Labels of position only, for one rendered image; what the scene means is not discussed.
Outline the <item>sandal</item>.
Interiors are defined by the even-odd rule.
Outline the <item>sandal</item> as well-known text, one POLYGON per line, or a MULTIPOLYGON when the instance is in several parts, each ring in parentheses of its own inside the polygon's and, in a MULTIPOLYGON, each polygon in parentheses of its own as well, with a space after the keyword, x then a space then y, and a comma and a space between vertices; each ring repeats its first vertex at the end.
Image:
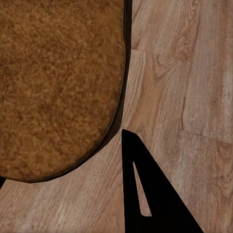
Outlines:
POLYGON ((0 176, 42 183, 118 132, 133 0, 0 0, 0 176))

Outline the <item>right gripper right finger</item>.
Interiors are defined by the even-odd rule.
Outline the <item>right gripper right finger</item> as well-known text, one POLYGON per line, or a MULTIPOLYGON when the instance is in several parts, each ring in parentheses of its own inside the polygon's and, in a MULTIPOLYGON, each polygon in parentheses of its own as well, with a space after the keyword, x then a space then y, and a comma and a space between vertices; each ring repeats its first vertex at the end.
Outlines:
POLYGON ((141 138, 122 130, 125 233, 204 233, 141 138), (143 216, 133 162, 152 216, 143 216))

